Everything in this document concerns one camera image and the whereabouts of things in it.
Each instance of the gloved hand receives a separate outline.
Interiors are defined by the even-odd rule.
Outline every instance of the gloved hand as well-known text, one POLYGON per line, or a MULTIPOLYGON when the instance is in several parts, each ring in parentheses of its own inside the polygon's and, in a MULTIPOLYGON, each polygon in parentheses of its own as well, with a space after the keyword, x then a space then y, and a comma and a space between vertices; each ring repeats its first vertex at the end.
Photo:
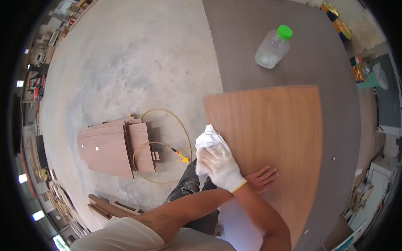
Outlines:
POLYGON ((231 193, 247 182, 240 174, 239 166, 232 154, 221 143, 197 151, 196 169, 207 171, 215 185, 231 193))

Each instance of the plastic bottle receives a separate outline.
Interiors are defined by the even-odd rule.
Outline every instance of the plastic bottle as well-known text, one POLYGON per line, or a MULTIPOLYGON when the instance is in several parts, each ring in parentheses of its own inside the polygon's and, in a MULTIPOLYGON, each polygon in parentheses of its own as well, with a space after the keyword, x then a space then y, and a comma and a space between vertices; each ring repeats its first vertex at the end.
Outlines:
POLYGON ((272 69, 289 51, 293 31, 286 25, 281 25, 276 31, 270 31, 265 36, 257 52, 255 61, 262 67, 272 69))

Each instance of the stack of wooden panels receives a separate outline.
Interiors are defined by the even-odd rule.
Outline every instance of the stack of wooden panels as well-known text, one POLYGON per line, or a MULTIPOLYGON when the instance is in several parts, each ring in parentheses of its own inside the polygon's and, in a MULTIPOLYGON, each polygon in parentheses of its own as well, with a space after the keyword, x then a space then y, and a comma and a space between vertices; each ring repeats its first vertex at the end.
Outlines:
POLYGON ((147 142, 147 124, 135 117, 88 127, 77 135, 81 159, 89 169, 126 179, 134 179, 133 170, 155 172, 150 147, 141 148, 132 163, 134 151, 147 142))
POLYGON ((88 198, 90 201, 88 207, 108 220, 110 220, 113 216, 119 218, 134 217, 142 213, 140 209, 131 210, 125 206, 122 206, 117 201, 106 201, 93 194, 90 194, 88 198))

